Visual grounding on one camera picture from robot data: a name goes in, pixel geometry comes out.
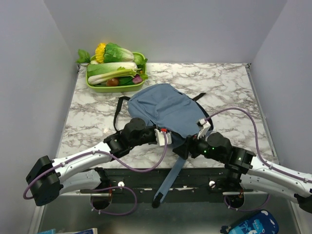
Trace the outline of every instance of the yellow flower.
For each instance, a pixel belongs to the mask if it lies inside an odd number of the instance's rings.
[[[105,52],[105,46],[106,44],[100,43],[96,48],[96,60],[99,63],[104,62],[104,52]]]

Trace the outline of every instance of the fake vegetable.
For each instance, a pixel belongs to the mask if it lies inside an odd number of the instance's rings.
[[[120,77],[119,78],[119,86],[125,86],[125,85],[133,85],[132,82],[133,77]]]
[[[139,83],[141,83],[142,81],[143,81],[143,80],[142,80],[142,78],[140,77],[139,74],[136,74],[135,77],[132,79],[132,82],[133,82],[134,84],[139,84]]]
[[[112,78],[106,82],[106,86],[118,86],[118,85],[119,85],[118,78]]]
[[[134,55],[131,51],[121,48],[114,43],[100,43],[96,48],[96,60],[105,62],[132,62]]]
[[[91,58],[90,54],[85,50],[78,50],[79,59],[77,59],[76,63],[90,63]]]
[[[105,51],[105,46],[106,44],[104,43],[100,43],[97,48],[96,48],[96,60],[99,63],[103,63],[104,62],[104,51]]]
[[[133,69],[125,69],[123,67],[119,67],[117,71],[89,77],[88,83],[91,85],[100,84],[112,78],[129,77],[129,76],[135,76],[136,74],[137,72]]]
[[[137,69],[137,65],[134,62],[110,62],[101,64],[90,64],[87,67],[88,76],[96,76],[105,74],[108,72],[117,71],[118,68],[123,67],[125,69]]]
[[[98,62],[96,60],[92,60],[90,64],[98,64]]]
[[[140,54],[134,54],[134,61],[136,63],[136,65],[144,65],[147,62],[147,58],[143,59],[142,55]]]

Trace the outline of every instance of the gray wall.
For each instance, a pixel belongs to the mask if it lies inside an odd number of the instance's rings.
[[[25,234],[35,207],[25,177],[55,156],[76,74],[42,0],[2,1],[0,22],[0,233]]]
[[[311,0],[289,0],[251,65],[280,162],[306,173],[312,173],[311,10]]]
[[[74,56],[99,42],[153,62],[251,62],[286,0],[45,0]]]

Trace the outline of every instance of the marble table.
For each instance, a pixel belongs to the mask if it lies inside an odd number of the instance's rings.
[[[61,139],[57,157],[66,157],[86,150],[113,134],[113,117],[120,96],[134,93],[100,94],[89,89],[85,83],[86,68],[81,67],[75,87],[66,126]],[[254,93],[243,64],[198,63],[171,64],[148,63],[149,79],[144,87],[170,83],[179,91],[193,98],[206,92],[198,102],[209,113],[227,107],[240,107],[251,113],[258,127],[259,147],[262,156],[277,162],[273,157]],[[124,103],[117,119],[117,128],[131,119]],[[233,146],[255,151],[254,129],[249,118],[239,111],[228,111],[213,117],[214,130],[231,140]],[[135,147],[122,160],[134,168],[149,168],[158,162],[162,147],[143,145]],[[177,155],[168,150],[159,168],[171,168]],[[104,168],[123,168],[116,161],[99,165]],[[199,156],[189,158],[186,168],[223,167],[223,164]]]

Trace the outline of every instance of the green tray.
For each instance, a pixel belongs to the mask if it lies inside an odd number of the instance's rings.
[[[133,52],[133,54],[141,55],[143,59],[145,59],[145,56],[138,52]],[[146,64],[143,67],[143,73],[146,73]],[[125,86],[114,86],[114,87],[96,87],[93,85],[90,85],[88,83],[88,73],[86,72],[86,83],[89,86],[89,88],[93,89],[97,93],[122,93],[122,92],[132,92],[132,91],[138,91],[142,88],[145,80],[142,81],[140,84],[133,84],[133,85],[125,85]]]

